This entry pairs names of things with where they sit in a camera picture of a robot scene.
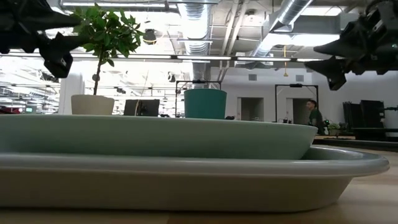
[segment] plant stem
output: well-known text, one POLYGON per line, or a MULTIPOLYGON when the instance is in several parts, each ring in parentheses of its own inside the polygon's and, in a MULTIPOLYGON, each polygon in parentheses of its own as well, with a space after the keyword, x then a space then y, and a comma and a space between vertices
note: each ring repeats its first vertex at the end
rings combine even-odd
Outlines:
POLYGON ((101 51, 99 52, 99 62, 97 66, 97 74, 95 76, 95 84, 94 84, 94 95, 97 95, 98 81, 100 80, 101 64, 103 57, 104 57, 104 47, 102 47, 101 51))

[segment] black metal frame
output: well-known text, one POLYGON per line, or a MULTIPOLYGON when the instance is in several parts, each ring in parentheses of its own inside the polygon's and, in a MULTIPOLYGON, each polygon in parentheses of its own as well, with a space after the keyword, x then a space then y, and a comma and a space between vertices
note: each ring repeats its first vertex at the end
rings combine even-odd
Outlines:
POLYGON ((277 89, 278 86, 288 86, 291 88, 302 88, 302 87, 315 87, 317 91, 317 104, 319 108, 319 86, 318 85, 302 85, 302 84, 276 84, 275 85, 275 122, 278 122, 278 96, 277 96, 277 89))
POLYGON ((221 89, 221 81, 201 81, 201 80, 193 80, 193 81, 175 81, 175 112, 174 116, 177 117, 177 97, 178 97, 178 84, 179 83, 193 83, 193 84, 206 84, 206 83, 218 83, 221 89))

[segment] doorway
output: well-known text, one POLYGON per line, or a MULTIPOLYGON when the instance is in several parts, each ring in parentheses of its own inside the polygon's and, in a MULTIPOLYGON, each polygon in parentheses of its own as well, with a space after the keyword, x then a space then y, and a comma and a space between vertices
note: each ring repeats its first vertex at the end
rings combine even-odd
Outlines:
POLYGON ((293 99, 293 123, 308 124, 310 111, 307 109, 308 99, 293 99))
POLYGON ((264 121, 264 99, 238 98, 238 119, 241 121, 264 121))

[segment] potted plant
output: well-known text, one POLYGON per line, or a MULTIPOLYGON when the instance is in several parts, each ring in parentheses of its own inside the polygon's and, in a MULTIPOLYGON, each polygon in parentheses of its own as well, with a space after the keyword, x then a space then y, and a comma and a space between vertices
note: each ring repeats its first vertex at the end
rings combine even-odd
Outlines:
POLYGON ((329 135, 338 136, 340 133, 340 125, 336 123, 331 123, 328 125, 329 135))
POLYGON ((73 31, 87 39, 82 47, 98 57, 96 74, 93 75, 94 95, 73 95, 73 114, 112 114, 114 99, 96 95, 101 66, 108 63, 114 67, 112 58, 118 57, 118 52, 127 58, 130 51, 135 52, 141 45, 143 35, 138 31, 140 24, 136 23, 134 17, 127 18, 122 10, 119 13, 120 16, 114 11, 104 11, 96 3, 85 11, 76 8, 72 14, 81 20, 81 24, 74 27, 73 31))

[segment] green shirt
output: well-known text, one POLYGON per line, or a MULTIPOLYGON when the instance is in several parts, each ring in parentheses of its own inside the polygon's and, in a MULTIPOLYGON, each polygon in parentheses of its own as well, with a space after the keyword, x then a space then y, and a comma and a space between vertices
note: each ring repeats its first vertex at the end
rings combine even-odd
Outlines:
POLYGON ((324 135, 325 130, 323 129, 323 119, 322 119, 322 114, 318 109, 311 110, 310 113, 310 121, 308 122, 309 125, 311 126, 316 126, 318 128, 318 134, 324 135))

